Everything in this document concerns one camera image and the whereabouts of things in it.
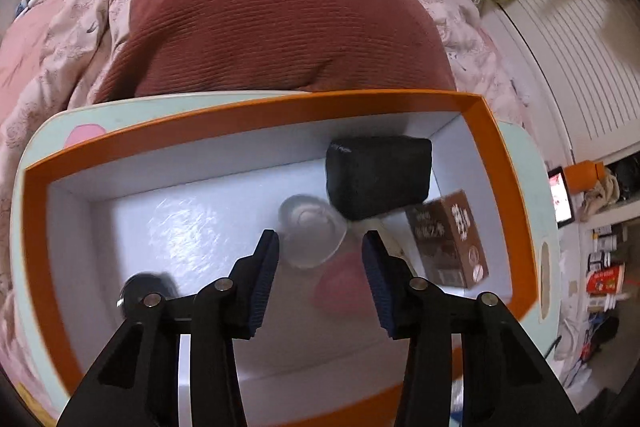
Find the brown small carton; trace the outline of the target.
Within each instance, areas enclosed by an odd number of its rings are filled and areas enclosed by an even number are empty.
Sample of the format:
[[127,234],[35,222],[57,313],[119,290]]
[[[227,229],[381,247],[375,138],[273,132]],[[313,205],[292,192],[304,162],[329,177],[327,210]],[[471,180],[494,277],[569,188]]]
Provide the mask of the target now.
[[405,209],[427,280],[472,289],[489,275],[468,198],[457,191]]

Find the pink jelly toy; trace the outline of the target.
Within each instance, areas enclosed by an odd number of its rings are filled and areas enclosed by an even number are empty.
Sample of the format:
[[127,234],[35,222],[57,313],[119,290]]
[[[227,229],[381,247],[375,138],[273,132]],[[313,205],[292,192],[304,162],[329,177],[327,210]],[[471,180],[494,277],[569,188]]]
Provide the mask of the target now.
[[357,249],[333,258],[318,280],[312,304],[331,317],[374,317],[375,306]]

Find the black rectangular pouch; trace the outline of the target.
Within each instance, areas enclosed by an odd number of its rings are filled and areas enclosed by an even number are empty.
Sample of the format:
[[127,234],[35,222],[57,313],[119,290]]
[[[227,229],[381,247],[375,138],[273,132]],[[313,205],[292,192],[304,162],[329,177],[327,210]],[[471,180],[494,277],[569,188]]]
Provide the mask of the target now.
[[352,136],[326,150],[326,194],[349,221],[418,205],[430,191],[433,147],[405,135]]

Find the smartphone with lit screen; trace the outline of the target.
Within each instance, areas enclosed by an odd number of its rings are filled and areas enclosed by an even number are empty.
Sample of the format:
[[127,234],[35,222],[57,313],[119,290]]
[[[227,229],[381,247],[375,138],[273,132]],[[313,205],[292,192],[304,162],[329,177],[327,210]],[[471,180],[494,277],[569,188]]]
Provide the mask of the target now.
[[570,191],[562,167],[555,167],[548,171],[548,180],[553,199],[555,222],[559,229],[575,221],[575,210]]

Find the orange water bottle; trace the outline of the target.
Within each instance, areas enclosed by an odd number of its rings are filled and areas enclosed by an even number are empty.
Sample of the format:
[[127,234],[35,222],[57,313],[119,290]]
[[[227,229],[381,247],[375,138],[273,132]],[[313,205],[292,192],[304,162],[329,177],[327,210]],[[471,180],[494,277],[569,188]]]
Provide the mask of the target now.
[[605,178],[602,161],[584,160],[564,168],[564,176],[570,194],[588,192]]

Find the pink floral duvet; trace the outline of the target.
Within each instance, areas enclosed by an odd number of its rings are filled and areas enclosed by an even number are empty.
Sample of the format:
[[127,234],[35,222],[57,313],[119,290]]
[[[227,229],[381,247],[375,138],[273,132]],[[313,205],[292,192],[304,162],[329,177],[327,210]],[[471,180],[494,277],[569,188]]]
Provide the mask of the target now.
[[[525,105],[471,0],[419,0],[433,17],[456,87],[484,96],[495,116],[526,124]],[[1,43],[1,217],[11,217],[18,163],[36,130],[92,104],[129,34],[131,0],[43,0]]]

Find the maroon corduroy pillow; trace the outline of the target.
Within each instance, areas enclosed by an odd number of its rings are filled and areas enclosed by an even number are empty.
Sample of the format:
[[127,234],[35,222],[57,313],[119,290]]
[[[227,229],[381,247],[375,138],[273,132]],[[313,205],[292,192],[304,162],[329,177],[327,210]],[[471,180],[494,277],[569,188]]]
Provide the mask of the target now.
[[96,98],[404,88],[454,89],[418,0],[131,0]]

